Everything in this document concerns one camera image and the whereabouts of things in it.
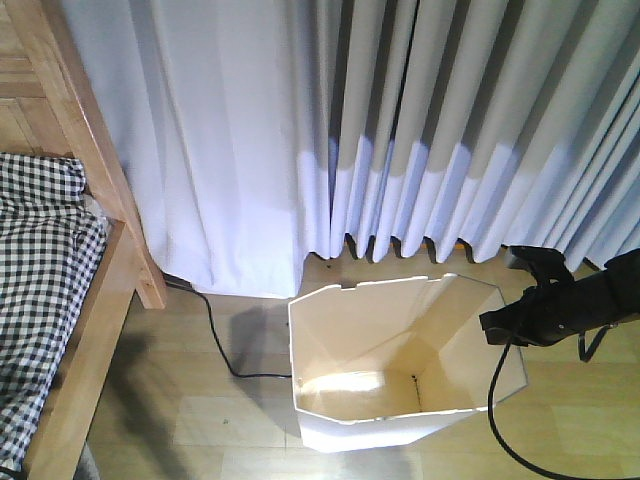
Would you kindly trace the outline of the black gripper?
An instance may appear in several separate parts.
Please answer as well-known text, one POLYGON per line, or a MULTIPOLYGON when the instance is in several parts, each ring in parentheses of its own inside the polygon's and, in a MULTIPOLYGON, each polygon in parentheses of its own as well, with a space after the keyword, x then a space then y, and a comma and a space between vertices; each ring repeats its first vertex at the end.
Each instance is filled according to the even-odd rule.
POLYGON ((548 347, 574 335, 563 314, 574 287, 574 284, 528 287, 519 300, 480 314, 487 343, 548 347))

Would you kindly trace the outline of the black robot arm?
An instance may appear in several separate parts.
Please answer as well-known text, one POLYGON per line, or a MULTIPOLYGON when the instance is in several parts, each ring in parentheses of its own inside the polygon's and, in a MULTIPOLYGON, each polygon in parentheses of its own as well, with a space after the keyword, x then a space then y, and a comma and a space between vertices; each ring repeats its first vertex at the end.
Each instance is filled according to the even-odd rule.
POLYGON ((518 346, 554 345, 571 335, 624 323, 639 312, 639 251, 605 263, 577 280, 564 255, 552 248, 511 246, 511 268, 526 270, 537 284, 520 300, 480 315, 487 342, 518 346))

